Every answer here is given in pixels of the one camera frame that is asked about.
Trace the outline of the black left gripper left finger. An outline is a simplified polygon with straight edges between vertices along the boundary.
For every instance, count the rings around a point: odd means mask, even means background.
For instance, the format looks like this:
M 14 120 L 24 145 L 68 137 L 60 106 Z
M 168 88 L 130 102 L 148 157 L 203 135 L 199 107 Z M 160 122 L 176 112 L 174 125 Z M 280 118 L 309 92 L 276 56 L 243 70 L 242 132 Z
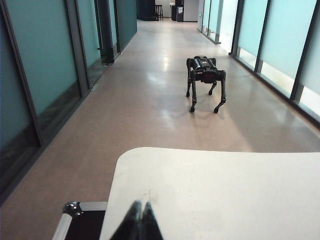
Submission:
M 135 200 L 110 240 L 141 240 L 141 211 L 142 203 Z

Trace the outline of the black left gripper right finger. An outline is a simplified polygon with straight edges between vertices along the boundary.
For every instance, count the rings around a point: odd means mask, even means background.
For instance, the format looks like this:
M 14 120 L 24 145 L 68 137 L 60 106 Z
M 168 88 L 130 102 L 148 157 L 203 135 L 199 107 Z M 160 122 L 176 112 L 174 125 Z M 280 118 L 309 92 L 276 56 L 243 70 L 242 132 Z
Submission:
M 163 240 L 163 236 L 150 202 L 147 202 L 144 207 L 141 224 L 142 240 Z

